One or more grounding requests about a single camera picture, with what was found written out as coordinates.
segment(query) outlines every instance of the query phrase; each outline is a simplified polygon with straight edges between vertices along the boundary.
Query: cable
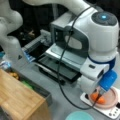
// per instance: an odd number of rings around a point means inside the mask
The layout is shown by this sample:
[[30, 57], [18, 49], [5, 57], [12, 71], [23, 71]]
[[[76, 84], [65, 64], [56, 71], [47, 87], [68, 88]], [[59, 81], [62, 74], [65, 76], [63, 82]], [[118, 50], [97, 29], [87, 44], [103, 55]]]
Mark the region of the cable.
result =
[[63, 96], [66, 98], [66, 100], [67, 100], [71, 105], [73, 105], [74, 107], [76, 107], [76, 108], [78, 108], [78, 109], [81, 109], [81, 110], [92, 109], [102, 95], [99, 94], [98, 97], [97, 97], [97, 99], [96, 99], [96, 101], [94, 102], [94, 104], [93, 104], [92, 106], [90, 106], [90, 107], [87, 107], [87, 108], [82, 108], [82, 107], [77, 106], [76, 104], [74, 104], [74, 103], [66, 96], [66, 94], [65, 94], [65, 92], [64, 92], [64, 90], [63, 90], [63, 88], [62, 88], [62, 86], [61, 86], [61, 83], [60, 83], [60, 65], [61, 65], [61, 62], [62, 62], [63, 55], [64, 55], [64, 53], [65, 53], [65, 51], [66, 51], [66, 49], [67, 49], [67, 47], [68, 47], [68, 43], [69, 43], [69, 41], [70, 41], [70, 38], [71, 38], [71, 36], [73, 35], [73, 27], [74, 27], [74, 24], [76, 23], [77, 19], [78, 19], [85, 11], [87, 11], [88, 9], [90, 9], [90, 8], [92, 8], [92, 7], [95, 7], [95, 6], [96, 6], [96, 5], [90, 6], [90, 7], [88, 7], [87, 9], [85, 9], [84, 11], [82, 11], [82, 12], [75, 18], [75, 20], [73, 21], [72, 26], [71, 26], [71, 29], [69, 30], [68, 40], [67, 40], [66, 45], [65, 45], [65, 48], [64, 48], [64, 50], [63, 50], [63, 52], [62, 52], [62, 54], [61, 54], [61, 57], [60, 57], [60, 60], [59, 60], [59, 64], [58, 64], [58, 68], [57, 68], [58, 83], [59, 83], [59, 87], [60, 87], [60, 90], [61, 90]]

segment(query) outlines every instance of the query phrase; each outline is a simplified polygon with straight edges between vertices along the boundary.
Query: blue object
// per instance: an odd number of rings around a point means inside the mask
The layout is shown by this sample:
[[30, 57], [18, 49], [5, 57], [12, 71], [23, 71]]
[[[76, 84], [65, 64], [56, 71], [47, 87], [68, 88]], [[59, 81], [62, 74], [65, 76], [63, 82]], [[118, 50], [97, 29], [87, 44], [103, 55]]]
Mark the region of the blue object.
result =
[[99, 85], [105, 91], [108, 91], [111, 88], [111, 86], [113, 85], [113, 83], [116, 81], [116, 79], [117, 79], [116, 72], [114, 72], [113, 70], [110, 70], [106, 74], [104, 74], [104, 76], [100, 80]]
[[102, 19], [106, 19], [106, 18], [107, 18], [107, 16], [105, 16], [105, 15], [102, 16]]
[[86, 112], [82, 112], [82, 111], [76, 111], [71, 113], [66, 120], [94, 120], [93, 117], [86, 113]]

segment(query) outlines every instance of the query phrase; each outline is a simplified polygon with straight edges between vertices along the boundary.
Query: wooden box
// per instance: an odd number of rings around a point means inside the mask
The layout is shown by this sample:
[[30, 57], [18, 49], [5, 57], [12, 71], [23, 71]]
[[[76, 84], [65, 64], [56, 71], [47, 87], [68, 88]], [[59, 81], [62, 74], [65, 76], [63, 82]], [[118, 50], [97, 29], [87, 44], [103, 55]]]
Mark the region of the wooden box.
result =
[[10, 120], [51, 120], [46, 100], [3, 70], [0, 106]]

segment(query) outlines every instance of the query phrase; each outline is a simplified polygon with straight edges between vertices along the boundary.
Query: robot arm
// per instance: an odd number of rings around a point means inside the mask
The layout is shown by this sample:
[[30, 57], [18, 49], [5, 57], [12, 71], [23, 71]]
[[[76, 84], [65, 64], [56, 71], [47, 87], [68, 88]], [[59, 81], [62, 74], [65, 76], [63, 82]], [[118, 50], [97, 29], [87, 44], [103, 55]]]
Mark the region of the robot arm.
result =
[[[90, 7], [90, 5], [83, 0], [23, 1], [30, 5], [43, 5], [48, 3], [61, 4], [76, 15]], [[70, 28], [72, 23], [73, 22], [68, 24], [66, 28]], [[99, 85], [103, 91], [109, 90], [116, 80], [116, 73], [111, 72], [111, 74], [115, 76], [112, 81], [107, 80], [107, 82], [105, 82], [104, 76], [107, 73], [109, 74], [110, 70], [114, 67], [118, 54], [116, 48], [119, 33], [117, 18], [113, 14], [98, 12], [95, 8], [90, 8], [78, 18], [74, 25], [74, 30], [86, 36], [89, 41], [89, 55], [80, 69], [82, 73], [82, 77], [80, 78], [82, 90], [87, 94], [91, 94]]]
[[68, 8], [72, 13], [78, 15], [86, 8], [90, 7], [86, 2], [83, 0], [23, 0], [25, 3], [38, 6], [44, 4], [60, 4]]
[[[23, 1], [30, 5], [61, 4], [76, 15], [90, 7], [83, 0]], [[20, 14], [10, 9], [8, 0], [0, 0], [0, 16], [0, 44], [6, 53], [7, 59], [13, 63], [21, 61], [21, 58], [26, 61], [18, 40], [7, 36], [8, 33], [22, 25]], [[105, 12], [99, 13], [95, 8], [90, 8], [80, 16], [74, 29], [85, 35], [89, 40], [89, 57], [80, 71], [82, 73], [82, 89], [86, 93], [91, 93], [96, 89], [103, 75], [109, 71], [110, 63], [116, 57], [119, 32], [118, 22], [114, 15]]]

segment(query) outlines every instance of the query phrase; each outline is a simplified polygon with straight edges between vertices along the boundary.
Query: desk surface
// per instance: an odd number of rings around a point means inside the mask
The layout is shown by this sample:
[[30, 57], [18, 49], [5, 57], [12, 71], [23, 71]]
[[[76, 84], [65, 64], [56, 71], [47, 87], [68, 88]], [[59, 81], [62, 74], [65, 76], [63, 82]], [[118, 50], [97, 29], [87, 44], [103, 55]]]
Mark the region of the desk surface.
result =
[[[52, 94], [53, 104], [50, 106], [51, 114], [53, 120], [65, 120], [66, 117], [74, 111], [79, 111], [79, 109], [73, 107], [69, 104], [66, 99], [63, 97], [60, 88], [56, 82], [51, 80], [49, 77], [43, 75], [39, 72], [37, 66], [33, 63], [27, 65], [19, 71], [21, 74], [27, 76], [29, 79], [39, 84]], [[66, 85], [63, 87], [67, 96], [77, 105], [81, 107], [88, 107], [80, 100], [80, 95], [82, 94], [80, 88], [78, 86], [70, 86]], [[91, 114], [95, 120], [111, 120], [108, 117], [102, 115], [94, 109], [87, 110], [87, 113]]]

